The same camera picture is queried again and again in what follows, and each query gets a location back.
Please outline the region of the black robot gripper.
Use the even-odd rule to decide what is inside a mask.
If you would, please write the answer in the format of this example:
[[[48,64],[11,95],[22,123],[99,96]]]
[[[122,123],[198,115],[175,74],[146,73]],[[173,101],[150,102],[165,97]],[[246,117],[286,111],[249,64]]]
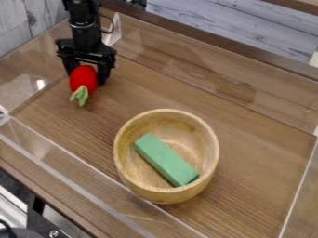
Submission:
[[[72,37],[55,41],[67,74],[80,66],[82,61],[94,63],[98,66],[98,84],[103,86],[115,66],[115,50],[102,42],[96,25],[71,29]]]

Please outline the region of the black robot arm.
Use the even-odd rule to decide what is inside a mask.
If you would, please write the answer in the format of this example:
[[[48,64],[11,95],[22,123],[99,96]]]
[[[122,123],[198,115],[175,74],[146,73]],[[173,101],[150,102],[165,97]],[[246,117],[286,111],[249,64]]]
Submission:
[[[102,41],[102,35],[114,32],[114,20],[99,11],[99,0],[62,0],[62,2],[70,15],[72,37],[55,40],[58,57],[67,73],[71,73],[83,62],[95,64],[98,85],[102,86],[115,67],[117,51]]]

